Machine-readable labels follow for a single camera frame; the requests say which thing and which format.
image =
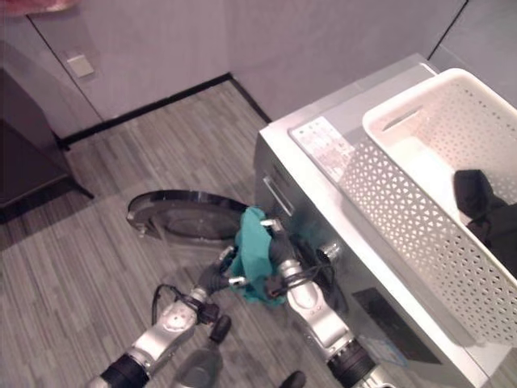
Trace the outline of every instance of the black baseboard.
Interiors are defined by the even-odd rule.
[[[271,118],[262,110],[262,108],[257,104],[257,102],[251,97],[250,93],[239,83],[237,79],[235,79],[232,75],[232,78],[229,80],[232,85],[239,91],[239,93],[244,97],[246,102],[253,108],[253,110],[260,116],[260,118],[266,123],[271,123]]]
[[[257,112],[257,114],[264,121],[266,121],[267,123],[271,123],[271,119],[269,118],[269,116],[253,100],[253,98],[247,92],[247,90],[244,89],[244,87],[242,87],[242,85],[235,78],[233,78],[233,75],[231,73],[226,73],[219,77],[211,79],[207,82],[203,82],[199,85],[186,89],[185,91],[180,91],[179,93],[176,93],[175,95],[172,95],[170,97],[165,97],[164,99],[156,101],[155,103],[150,103],[148,105],[145,105],[144,107],[135,109],[134,111],[130,111],[128,113],[125,113],[119,117],[116,117],[115,119],[104,121],[103,123],[94,125],[93,127],[85,129],[81,132],[74,133],[73,135],[70,135],[68,137],[64,137],[64,138],[60,139],[60,145],[63,148],[68,148],[69,145],[75,143],[76,141],[80,141],[91,135],[95,135],[96,133],[99,133],[99,132],[105,131],[106,129],[115,127],[116,125],[122,124],[125,121],[132,120],[138,116],[144,115],[145,113],[149,113],[155,109],[165,107],[166,105],[169,105],[170,103],[175,103],[176,101],[185,99],[186,97],[190,97],[191,95],[195,95],[196,93],[205,91],[212,86],[219,85],[220,83],[223,83],[226,81],[230,81],[233,84],[233,86],[235,86],[235,88],[239,91],[239,93],[242,95],[242,97],[244,97],[244,99],[248,102],[248,104]]]

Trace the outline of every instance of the cabinet leg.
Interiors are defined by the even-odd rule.
[[[80,185],[78,183],[77,180],[75,180],[74,178],[68,178],[67,179],[67,182],[68,184],[74,189],[74,190],[77,190],[78,192],[80,192],[81,194],[83,194],[84,196],[87,196],[88,198],[90,198],[91,200],[93,200],[95,198],[95,196],[89,192],[88,190],[86,190],[82,185]]]

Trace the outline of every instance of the drawer handle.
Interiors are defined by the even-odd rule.
[[[285,198],[285,195],[278,189],[276,183],[269,176],[264,176],[262,181],[266,185],[269,192],[275,197],[276,202],[282,207],[282,210],[289,216],[292,217],[294,214],[294,207]]]

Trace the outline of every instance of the teal cloth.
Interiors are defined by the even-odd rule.
[[[265,218],[262,210],[249,207],[241,216],[241,229],[235,236],[237,257],[230,267],[234,276],[244,276],[250,283],[237,290],[248,302],[262,302],[279,305],[284,297],[270,299],[264,289],[267,277],[276,274],[276,268],[269,261],[269,244],[271,236],[260,225]]]

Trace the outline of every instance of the floor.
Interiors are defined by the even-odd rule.
[[[189,290],[218,251],[138,238],[125,221],[128,202],[188,188],[252,203],[264,125],[226,82],[74,144],[67,158],[95,199],[70,192],[2,227],[0,386],[83,386],[149,326],[160,280]],[[246,304],[229,290],[215,300],[233,320],[221,386],[275,387],[296,369],[309,387],[338,386],[283,308]],[[149,386],[169,386],[207,332],[198,327]],[[508,360],[497,387],[515,386],[515,352]]]

